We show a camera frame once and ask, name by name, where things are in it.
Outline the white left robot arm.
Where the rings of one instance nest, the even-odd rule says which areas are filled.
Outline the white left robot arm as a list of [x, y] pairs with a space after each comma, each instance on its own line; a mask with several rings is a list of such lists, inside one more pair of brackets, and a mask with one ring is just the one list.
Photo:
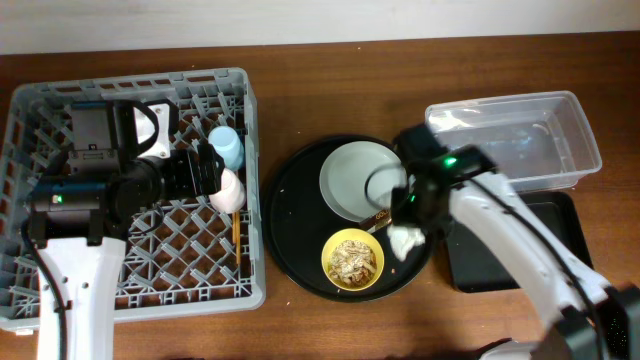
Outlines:
[[72, 140], [28, 196], [20, 234], [39, 277], [40, 359], [110, 359], [119, 274], [136, 213], [220, 190], [208, 143], [173, 150], [169, 100], [82, 101], [66, 109]]

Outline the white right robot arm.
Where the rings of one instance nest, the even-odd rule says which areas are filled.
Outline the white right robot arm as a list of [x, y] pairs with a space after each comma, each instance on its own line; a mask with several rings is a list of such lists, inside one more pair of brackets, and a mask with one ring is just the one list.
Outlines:
[[546, 328], [536, 343], [507, 340], [483, 359], [636, 359], [639, 289], [616, 289], [574, 256], [526, 206], [508, 178], [478, 147], [454, 151], [425, 125], [393, 141], [407, 185], [391, 195], [394, 226], [445, 237], [464, 225], [499, 260], [534, 305]]

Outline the gold brown snack wrapper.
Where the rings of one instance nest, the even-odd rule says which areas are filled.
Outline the gold brown snack wrapper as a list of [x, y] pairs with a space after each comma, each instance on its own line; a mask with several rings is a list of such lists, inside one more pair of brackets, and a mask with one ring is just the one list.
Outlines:
[[361, 221], [359, 227], [367, 233], [376, 231], [388, 226], [391, 223], [391, 216], [388, 210], [381, 210], [369, 218]]

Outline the white tissue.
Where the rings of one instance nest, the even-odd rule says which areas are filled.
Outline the white tissue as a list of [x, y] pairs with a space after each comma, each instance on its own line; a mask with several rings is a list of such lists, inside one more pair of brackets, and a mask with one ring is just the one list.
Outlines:
[[394, 256], [401, 262], [405, 261], [409, 252], [426, 242], [426, 237], [420, 228], [389, 225], [387, 236]]

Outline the light blue plastic cup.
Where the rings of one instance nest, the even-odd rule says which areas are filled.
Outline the light blue plastic cup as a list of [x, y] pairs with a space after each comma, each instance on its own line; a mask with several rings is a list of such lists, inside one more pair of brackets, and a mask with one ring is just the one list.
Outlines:
[[244, 165], [244, 146], [234, 128], [217, 126], [210, 131], [208, 141], [223, 158], [226, 168], [238, 171]]

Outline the pink plastic cup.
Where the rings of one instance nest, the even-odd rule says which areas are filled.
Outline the pink plastic cup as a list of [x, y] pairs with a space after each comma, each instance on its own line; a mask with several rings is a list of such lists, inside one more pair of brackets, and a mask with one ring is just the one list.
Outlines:
[[222, 213], [240, 211], [246, 202], [246, 191], [239, 177], [231, 170], [224, 169], [221, 175], [221, 189], [209, 196], [211, 206]]

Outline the wooden chopstick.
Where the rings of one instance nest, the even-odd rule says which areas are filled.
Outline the wooden chopstick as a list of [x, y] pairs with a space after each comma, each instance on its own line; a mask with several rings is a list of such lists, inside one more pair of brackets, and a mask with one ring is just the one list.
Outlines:
[[236, 265], [241, 264], [241, 217], [240, 211], [233, 213], [233, 242], [235, 244]]

